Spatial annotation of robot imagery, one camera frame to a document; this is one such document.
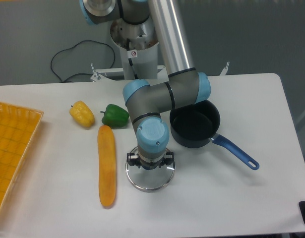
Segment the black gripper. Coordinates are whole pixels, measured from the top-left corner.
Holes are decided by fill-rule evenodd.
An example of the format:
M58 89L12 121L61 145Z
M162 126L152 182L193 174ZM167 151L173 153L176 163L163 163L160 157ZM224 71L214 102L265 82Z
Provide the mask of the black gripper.
M127 153L126 162L129 166L137 166L138 168L143 168L145 170L153 170L155 168L161 168L166 165L169 166L174 164L174 153L166 152L162 158L158 159L147 159L145 157L139 157L135 153Z

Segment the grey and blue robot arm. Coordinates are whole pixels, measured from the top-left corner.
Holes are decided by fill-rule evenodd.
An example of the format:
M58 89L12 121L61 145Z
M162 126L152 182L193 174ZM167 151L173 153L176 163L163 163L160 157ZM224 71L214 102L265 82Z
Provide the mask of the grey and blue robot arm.
M151 170L173 162L167 152L169 129L161 113L193 105L210 96L207 76L194 67L178 2L175 0L82 0L81 10L92 24L111 21L111 38L125 51L123 89L137 139L137 152L127 155L130 166ZM149 68L141 59L155 46L162 52L168 81L148 83Z

